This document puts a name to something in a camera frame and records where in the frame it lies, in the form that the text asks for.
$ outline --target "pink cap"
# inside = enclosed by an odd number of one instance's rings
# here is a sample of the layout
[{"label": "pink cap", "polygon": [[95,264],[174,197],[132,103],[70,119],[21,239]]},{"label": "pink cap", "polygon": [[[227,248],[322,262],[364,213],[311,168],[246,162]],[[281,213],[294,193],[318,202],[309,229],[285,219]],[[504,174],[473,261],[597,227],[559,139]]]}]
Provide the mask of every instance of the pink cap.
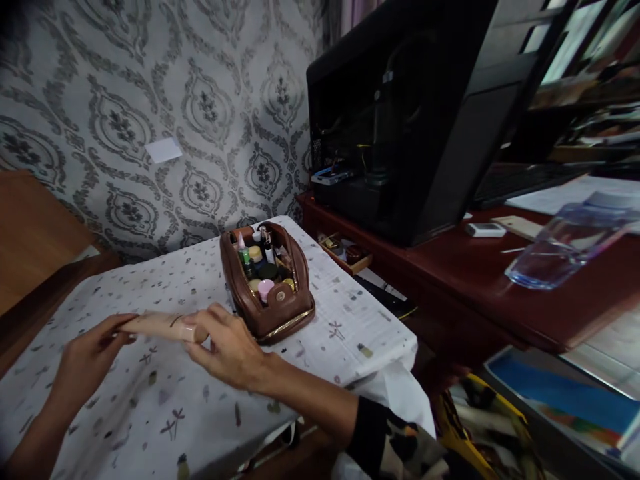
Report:
[{"label": "pink cap", "polygon": [[267,302],[267,294],[274,286],[273,280],[262,280],[262,282],[258,283],[258,295],[260,295],[262,302]]}]

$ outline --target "keyboard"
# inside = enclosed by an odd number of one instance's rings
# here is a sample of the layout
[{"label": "keyboard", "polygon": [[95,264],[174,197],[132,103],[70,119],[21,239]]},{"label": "keyboard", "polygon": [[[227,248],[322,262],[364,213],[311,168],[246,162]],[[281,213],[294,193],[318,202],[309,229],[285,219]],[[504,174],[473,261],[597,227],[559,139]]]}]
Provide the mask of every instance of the keyboard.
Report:
[{"label": "keyboard", "polygon": [[519,165],[516,163],[496,163],[491,166],[478,187],[469,208],[471,210],[486,210],[498,207],[510,198],[562,185],[592,169],[592,165],[584,164]]}]

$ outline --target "computer case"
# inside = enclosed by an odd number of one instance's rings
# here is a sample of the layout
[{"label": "computer case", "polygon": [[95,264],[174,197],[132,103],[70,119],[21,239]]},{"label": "computer case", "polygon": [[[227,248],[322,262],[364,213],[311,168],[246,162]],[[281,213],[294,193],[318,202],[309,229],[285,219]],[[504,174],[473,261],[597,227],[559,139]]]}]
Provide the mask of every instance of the computer case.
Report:
[{"label": "computer case", "polygon": [[403,246],[456,226],[575,4],[384,2],[307,69],[313,170],[356,172],[315,200]]}]

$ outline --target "dark red desk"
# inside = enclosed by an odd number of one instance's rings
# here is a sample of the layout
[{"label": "dark red desk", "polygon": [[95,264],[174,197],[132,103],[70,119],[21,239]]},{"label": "dark red desk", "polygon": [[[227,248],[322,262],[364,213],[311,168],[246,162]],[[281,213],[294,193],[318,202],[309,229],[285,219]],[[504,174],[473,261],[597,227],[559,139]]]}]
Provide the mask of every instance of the dark red desk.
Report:
[{"label": "dark red desk", "polygon": [[[512,233],[473,239],[459,225],[404,249],[316,204],[309,193],[297,200],[312,237],[340,232],[373,254],[371,269],[443,326],[438,345],[423,340],[456,363],[479,366],[507,345],[563,353],[640,302],[638,237],[625,236],[556,290],[532,291],[503,274],[519,253],[501,251],[529,244]],[[549,219],[512,207],[472,213],[474,222],[518,215],[544,225]]]}]

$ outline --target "beige tube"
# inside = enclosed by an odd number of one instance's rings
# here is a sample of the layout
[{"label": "beige tube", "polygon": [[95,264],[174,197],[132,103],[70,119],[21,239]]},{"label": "beige tube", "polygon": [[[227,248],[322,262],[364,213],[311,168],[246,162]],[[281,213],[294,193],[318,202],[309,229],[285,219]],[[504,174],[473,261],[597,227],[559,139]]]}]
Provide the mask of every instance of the beige tube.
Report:
[{"label": "beige tube", "polygon": [[182,317],[185,316],[147,310],[139,317],[126,322],[120,327],[120,330],[129,333],[143,333],[168,340],[204,342],[209,336],[208,332],[198,325],[184,324]]}]

